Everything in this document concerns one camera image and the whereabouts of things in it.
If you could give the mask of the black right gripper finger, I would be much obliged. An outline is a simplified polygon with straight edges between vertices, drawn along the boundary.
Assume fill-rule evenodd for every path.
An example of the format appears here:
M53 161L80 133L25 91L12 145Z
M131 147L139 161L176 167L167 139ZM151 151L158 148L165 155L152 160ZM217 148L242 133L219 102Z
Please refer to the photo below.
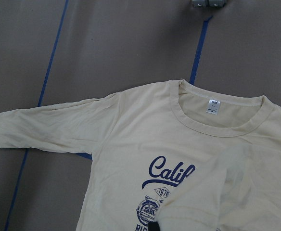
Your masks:
M160 231L160 226L157 221L151 221L148 223L148 231Z

